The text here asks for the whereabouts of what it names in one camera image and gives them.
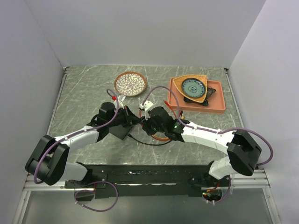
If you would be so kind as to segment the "black network switch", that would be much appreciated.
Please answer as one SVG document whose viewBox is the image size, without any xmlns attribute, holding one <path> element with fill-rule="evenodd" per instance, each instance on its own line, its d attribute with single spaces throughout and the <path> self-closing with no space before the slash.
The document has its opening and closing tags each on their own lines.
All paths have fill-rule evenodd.
<svg viewBox="0 0 299 224">
<path fill-rule="evenodd" d="M 120 140 L 124 140 L 130 133 L 132 126 L 123 127 L 122 125 L 109 128 L 109 132 Z"/>
</svg>

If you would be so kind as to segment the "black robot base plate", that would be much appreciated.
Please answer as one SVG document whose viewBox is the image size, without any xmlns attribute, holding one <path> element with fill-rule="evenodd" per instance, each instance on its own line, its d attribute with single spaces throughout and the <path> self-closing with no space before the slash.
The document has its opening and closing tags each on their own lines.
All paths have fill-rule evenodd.
<svg viewBox="0 0 299 224">
<path fill-rule="evenodd" d="M 227 187 L 228 176 L 208 176 L 208 165 L 88 165 L 87 177 L 69 180 L 67 189 L 92 189 L 95 198 L 115 196 L 201 197 L 202 188 Z"/>
</svg>

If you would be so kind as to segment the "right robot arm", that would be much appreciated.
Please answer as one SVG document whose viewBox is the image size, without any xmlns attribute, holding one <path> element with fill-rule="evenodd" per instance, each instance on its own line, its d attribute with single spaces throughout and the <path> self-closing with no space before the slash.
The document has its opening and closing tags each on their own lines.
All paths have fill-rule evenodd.
<svg viewBox="0 0 299 224">
<path fill-rule="evenodd" d="M 262 150 L 248 131 L 236 129 L 224 132 L 199 126 L 188 120 L 174 119 L 161 106 L 141 105 L 139 109 L 144 112 L 141 124 L 147 135 L 163 133 L 172 141 L 197 143 L 226 155 L 209 164 L 208 172 L 204 174 L 207 185 L 214 186 L 231 174 L 253 175 Z"/>
</svg>

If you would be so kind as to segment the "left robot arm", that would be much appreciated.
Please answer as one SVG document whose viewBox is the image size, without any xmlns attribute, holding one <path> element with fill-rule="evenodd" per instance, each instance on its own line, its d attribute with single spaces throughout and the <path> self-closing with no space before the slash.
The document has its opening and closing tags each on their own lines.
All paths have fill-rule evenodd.
<svg viewBox="0 0 299 224">
<path fill-rule="evenodd" d="M 127 106 L 118 107 L 114 103 L 105 102 L 83 128 L 64 136 L 43 136 L 25 169 L 34 176 L 36 184 L 51 186 L 60 180 L 75 180 L 81 187 L 89 187 L 93 181 L 92 171 L 80 162 L 68 163 L 69 154 L 101 141 L 109 134 L 110 129 L 124 133 L 140 122 L 141 119 Z"/>
</svg>

